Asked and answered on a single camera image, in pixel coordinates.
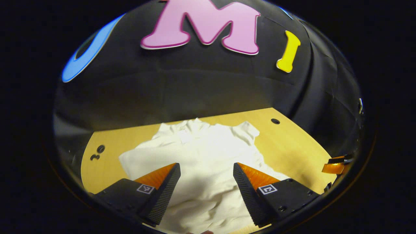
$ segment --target white shirt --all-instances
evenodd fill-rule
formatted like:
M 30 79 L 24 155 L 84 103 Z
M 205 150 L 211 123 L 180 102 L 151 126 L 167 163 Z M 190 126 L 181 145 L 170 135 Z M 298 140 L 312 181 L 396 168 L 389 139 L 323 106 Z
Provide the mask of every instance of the white shirt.
M 288 178 L 264 163 L 254 145 L 258 135 L 247 121 L 235 127 L 210 125 L 198 118 L 174 125 L 162 123 L 152 140 L 119 159 L 131 180 L 180 164 L 181 177 L 157 230 L 228 233 L 253 223 L 233 177 L 235 162 L 279 180 Z

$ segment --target wooden table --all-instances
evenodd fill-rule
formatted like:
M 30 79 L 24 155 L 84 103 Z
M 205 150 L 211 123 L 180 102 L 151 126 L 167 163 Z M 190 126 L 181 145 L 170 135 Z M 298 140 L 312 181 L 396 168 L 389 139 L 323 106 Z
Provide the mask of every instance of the wooden table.
M 280 124 L 273 123 L 272 118 L 279 120 Z M 318 194 L 322 194 L 325 186 L 329 182 L 334 182 L 336 178 L 334 174 L 321 172 L 323 165 L 330 158 L 328 153 L 310 135 L 274 108 L 204 117 L 200 120 L 212 125 L 227 126 L 236 126 L 244 121 L 250 122 L 260 131 L 260 135 L 255 139 L 255 145 L 263 154 L 265 163 Z M 134 149 L 140 143 L 151 140 L 159 127 L 160 124 L 152 124 L 94 132 L 81 163 L 84 188 L 96 194 L 119 179 L 128 178 L 121 167 L 119 156 Z M 90 160 L 91 155 L 96 154 L 97 147 L 102 144 L 105 145 L 105 150 L 100 154 L 100 159 Z M 258 227 L 250 225 L 233 234 L 257 230 Z

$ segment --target black fabric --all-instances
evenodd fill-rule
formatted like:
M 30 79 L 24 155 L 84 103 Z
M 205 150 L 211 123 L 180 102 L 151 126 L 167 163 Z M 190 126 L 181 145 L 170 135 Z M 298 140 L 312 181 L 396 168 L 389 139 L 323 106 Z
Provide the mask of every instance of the black fabric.
M 215 0 L 217 8 L 232 1 Z M 241 1 L 261 13 L 259 54 L 225 49 L 191 35 L 180 47 L 145 50 L 165 2 L 127 13 L 95 59 L 69 83 L 59 81 L 56 113 L 91 131 L 158 124 L 273 107 L 291 118 L 332 156 L 354 150 L 359 89 L 349 64 L 319 31 L 265 1 Z M 293 70 L 276 68 L 287 44 L 285 30 L 301 41 Z

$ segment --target yellow letter i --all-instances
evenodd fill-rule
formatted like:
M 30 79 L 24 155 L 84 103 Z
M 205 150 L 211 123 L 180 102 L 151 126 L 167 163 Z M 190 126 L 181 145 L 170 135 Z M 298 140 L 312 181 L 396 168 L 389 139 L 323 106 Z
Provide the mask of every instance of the yellow letter i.
M 291 32 L 285 31 L 287 36 L 287 45 L 283 57 L 276 63 L 276 67 L 287 73 L 292 71 L 293 60 L 295 59 L 297 48 L 300 46 L 299 39 Z

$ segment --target pink letter m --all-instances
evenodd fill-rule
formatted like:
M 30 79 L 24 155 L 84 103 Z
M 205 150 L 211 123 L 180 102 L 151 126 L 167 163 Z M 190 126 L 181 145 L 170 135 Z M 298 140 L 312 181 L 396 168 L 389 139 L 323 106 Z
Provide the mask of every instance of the pink letter m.
M 156 50 L 188 43 L 191 36 L 182 30 L 185 16 L 202 44 L 212 44 L 231 23 L 230 34 L 222 39 L 223 46 L 238 53 L 258 54 L 256 27 L 260 13 L 239 2 L 217 9 L 210 0 L 169 0 L 153 32 L 141 40 L 141 47 Z

